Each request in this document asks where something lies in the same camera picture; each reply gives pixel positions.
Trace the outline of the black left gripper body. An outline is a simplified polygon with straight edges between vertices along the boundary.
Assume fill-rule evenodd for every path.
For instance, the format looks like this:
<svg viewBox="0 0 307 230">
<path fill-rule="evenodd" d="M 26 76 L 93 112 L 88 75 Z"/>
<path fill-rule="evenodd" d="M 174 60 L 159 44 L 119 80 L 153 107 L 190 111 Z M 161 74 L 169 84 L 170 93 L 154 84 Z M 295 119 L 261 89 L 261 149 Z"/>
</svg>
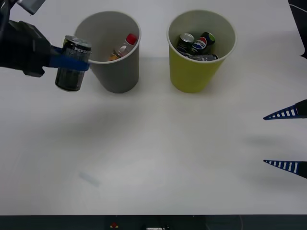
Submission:
<svg viewBox="0 0 307 230">
<path fill-rule="evenodd" d="M 25 75 L 42 77 L 50 62 L 51 44 L 26 22 L 10 20 L 0 40 L 0 66 L 21 70 Z"/>
</svg>

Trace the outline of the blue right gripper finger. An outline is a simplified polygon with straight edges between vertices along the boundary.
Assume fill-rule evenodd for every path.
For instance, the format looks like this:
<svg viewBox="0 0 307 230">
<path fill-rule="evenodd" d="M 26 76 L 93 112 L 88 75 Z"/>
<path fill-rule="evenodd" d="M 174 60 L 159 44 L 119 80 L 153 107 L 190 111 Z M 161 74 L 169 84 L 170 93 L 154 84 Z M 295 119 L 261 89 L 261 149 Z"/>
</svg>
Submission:
<svg viewBox="0 0 307 230">
<path fill-rule="evenodd" d="M 292 106 L 276 111 L 264 120 L 277 120 L 277 119 L 306 119 L 307 118 L 307 99 L 300 101 Z"/>
<path fill-rule="evenodd" d="M 274 161 L 274 160 L 263 160 L 263 161 L 276 168 L 293 173 L 305 179 L 307 178 L 306 161 Z"/>
</svg>

